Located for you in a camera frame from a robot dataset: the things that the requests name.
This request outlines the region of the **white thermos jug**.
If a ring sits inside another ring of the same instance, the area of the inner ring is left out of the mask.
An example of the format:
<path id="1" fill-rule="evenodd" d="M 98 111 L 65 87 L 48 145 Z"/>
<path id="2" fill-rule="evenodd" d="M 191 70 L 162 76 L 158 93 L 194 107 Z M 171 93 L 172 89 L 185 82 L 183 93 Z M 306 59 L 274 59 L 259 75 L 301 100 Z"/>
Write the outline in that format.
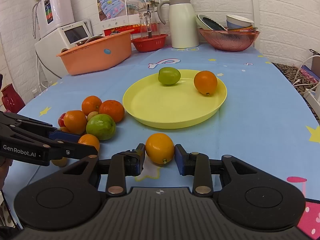
<path id="1" fill-rule="evenodd" d="M 191 0 L 167 0 L 159 3 L 157 13 L 160 21 L 166 24 L 161 7 L 169 5 L 169 28 L 171 45 L 176 49 L 199 46 L 196 15 Z"/>

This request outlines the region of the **red vase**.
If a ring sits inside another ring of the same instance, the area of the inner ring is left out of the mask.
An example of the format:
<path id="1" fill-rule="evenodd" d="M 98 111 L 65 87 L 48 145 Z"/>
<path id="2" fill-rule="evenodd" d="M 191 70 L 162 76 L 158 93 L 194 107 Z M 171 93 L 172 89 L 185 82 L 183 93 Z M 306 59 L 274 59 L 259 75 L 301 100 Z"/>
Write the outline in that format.
<path id="1" fill-rule="evenodd" d="M 24 101 L 14 89 L 12 83 L 5 86 L 1 92 L 3 94 L 2 102 L 7 111 L 18 113 L 25 106 Z"/>

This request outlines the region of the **orange plastic basket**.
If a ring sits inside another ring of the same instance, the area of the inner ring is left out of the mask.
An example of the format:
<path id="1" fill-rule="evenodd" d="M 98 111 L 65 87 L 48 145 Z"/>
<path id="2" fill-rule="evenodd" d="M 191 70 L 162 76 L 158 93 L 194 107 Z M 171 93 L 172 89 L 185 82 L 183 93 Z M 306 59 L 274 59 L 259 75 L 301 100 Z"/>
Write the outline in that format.
<path id="1" fill-rule="evenodd" d="M 110 69 L 131 56 L 131 30 L 105 36 L 64 51 L 61 58 L 70 75 Z"/>

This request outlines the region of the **red plastic basket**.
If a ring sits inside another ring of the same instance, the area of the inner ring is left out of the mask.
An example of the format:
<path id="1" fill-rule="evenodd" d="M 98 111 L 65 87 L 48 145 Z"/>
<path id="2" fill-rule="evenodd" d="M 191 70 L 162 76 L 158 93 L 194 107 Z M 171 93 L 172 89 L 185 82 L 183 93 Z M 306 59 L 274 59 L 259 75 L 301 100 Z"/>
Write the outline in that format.
<path id="1" fill-rule="evenodd" d="M 167 34 L 153 35 L 152 38 L 135 38 L 131 42 L 135 46 L 136 50 L 140 53 L 146 53 L 162 49 L 165 45 Z"/>

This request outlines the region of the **white tilted dish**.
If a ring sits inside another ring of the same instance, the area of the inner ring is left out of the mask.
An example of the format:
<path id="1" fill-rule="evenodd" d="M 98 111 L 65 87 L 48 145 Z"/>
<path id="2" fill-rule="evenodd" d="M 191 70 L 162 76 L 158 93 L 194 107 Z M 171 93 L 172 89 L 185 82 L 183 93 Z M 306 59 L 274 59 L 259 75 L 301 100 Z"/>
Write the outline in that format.
<path id="1" fill-rule="evenodd" d="M 218 24 L 217 22 L 215 22 L 214 20 L 212 20 L 206 15 L 197 14 L 196 22 L 198 26 L 204 30 L 226 31 L 226 29 L 222 25 Z"/>

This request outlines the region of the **small green mango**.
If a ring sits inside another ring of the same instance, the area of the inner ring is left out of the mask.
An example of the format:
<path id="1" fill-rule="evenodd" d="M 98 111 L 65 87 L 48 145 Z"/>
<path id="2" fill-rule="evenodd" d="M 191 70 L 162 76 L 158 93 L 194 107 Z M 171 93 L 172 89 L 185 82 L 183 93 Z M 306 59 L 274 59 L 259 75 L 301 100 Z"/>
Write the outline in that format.
<path id="1" fill-rule="evenodd" d="M 173 67 L 163 67 L 158 72 L 159 82 L 166 86 L 171 86 L 178 83 L 180 78 L 180 71 Z"/>

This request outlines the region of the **yellow-orange small orange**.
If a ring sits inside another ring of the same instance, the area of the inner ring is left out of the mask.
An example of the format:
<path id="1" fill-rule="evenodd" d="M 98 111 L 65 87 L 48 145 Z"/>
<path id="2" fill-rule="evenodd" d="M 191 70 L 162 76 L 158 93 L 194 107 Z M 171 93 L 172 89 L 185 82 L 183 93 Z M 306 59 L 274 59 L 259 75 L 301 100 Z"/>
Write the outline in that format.
<path id="1" fill-rule="evenodd" d="M 169 163 L 175 154 L 173 141 L 164 133 L 155 133 L 149 136 L 145 150 L 150 160 L 159 165 Z"/>

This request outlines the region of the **large green mango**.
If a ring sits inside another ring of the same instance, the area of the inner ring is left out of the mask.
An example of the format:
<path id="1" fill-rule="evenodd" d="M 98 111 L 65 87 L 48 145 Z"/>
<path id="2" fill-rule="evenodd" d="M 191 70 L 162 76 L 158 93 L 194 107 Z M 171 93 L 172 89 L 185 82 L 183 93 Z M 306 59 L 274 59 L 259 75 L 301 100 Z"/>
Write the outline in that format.
<path id="1" fill-rule="evenodd" d="M 87 122 L 86 133 L 97 137 L 100 141 L 109 140 L 116 133 L 116 123 L 111 116 L 98 114 Z"/>

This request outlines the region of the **large orange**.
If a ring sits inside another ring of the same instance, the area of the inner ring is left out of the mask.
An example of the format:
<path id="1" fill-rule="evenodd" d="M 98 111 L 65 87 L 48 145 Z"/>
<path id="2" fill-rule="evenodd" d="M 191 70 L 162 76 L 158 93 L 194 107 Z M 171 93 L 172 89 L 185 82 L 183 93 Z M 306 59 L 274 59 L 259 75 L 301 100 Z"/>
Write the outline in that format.
<path id="1" fill-rule="evenodd" d="M 63 121 L 67 129 L 73 134 L 81 135 L 86 130 L 87 118 L 81 110 L 67 111 Z"/>

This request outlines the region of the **small orange tangerine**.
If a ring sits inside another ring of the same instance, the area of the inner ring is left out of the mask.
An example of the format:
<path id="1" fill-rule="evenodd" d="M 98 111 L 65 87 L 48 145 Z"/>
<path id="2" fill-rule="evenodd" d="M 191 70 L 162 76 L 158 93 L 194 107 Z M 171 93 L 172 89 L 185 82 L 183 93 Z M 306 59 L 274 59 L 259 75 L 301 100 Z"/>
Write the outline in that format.
<path id="1" fill-rule="evenodd" d="M 95 137 L 92 134 L 84 134 L 83 136 L 80 137 L 78 140 L 79 144 L 84 144 L 84 145 L 89 145 L 95 147 L 97 152 L 100 150 L 100 141 L 97 137 Z"/>

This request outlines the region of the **back right tangerine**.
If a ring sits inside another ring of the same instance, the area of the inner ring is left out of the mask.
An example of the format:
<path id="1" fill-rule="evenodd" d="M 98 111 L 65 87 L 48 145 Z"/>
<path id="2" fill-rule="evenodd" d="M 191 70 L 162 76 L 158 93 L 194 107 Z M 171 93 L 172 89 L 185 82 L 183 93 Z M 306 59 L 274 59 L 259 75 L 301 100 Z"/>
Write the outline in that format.
<path id="1" fill-rule="evenodd" d="M 115 123 L 119 123 L 124 118 L 125 109 L 122 104 L 116 100 L 106 100 L 100 105 L 99 113 L 107 114 Z"/>

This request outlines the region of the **red apple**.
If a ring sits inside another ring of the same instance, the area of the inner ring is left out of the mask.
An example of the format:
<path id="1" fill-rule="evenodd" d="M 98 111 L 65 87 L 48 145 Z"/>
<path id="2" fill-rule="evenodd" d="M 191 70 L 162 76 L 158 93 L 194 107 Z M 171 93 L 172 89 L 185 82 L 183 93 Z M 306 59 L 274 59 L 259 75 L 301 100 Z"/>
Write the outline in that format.
<path id="1" fill-rule="evenodd" d="M 61 114 L 61 116 L 58 119 L 58 125 L 60 127 L 65 127 L 64 117 L 65 117 L 65 113 Z"/>

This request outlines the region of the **small brown longan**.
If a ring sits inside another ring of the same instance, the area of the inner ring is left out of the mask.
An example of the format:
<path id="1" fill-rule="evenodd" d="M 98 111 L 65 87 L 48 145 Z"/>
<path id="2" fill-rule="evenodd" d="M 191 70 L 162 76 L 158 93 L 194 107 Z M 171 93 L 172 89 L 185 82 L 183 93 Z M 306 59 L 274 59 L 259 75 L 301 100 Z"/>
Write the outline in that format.
<path id="1" fill-rule="evenodd" d="M 97 111 L 92 111 L 91 113 L 88 114 L 87 116 L 87 121 L 89 121 L 91 118 L 93 118 L 94 116 L 98 115 L 99 112 Z"/>

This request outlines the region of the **bedding poster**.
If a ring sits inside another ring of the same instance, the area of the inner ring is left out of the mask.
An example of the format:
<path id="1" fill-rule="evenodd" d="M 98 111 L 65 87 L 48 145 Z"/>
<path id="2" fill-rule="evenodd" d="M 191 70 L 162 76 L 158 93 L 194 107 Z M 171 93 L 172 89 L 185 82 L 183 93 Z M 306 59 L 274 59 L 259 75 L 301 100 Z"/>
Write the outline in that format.
<path id="1" fill-rule="evenodd" d="M 140 33 L 145 14 L 151 14 L 151 26 L 157 28 L 160 20 L 157 6 L 160 0 L 97 0 L 100 25 L 104 35 L 133 29 Z"/>

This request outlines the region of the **back left tangerine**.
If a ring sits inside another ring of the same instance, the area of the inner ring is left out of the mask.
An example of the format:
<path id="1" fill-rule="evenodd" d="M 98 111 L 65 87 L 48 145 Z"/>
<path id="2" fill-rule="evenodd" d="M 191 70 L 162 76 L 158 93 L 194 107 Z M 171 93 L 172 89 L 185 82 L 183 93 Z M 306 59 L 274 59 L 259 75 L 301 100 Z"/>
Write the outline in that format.
<path id="1" fill-rule="evenodd" d="M 102 101 L 97 96 L 88 96 L 81 104 L 81 110 L 85 116 L 88 116 L 91 112 L 98 112 Z"/>

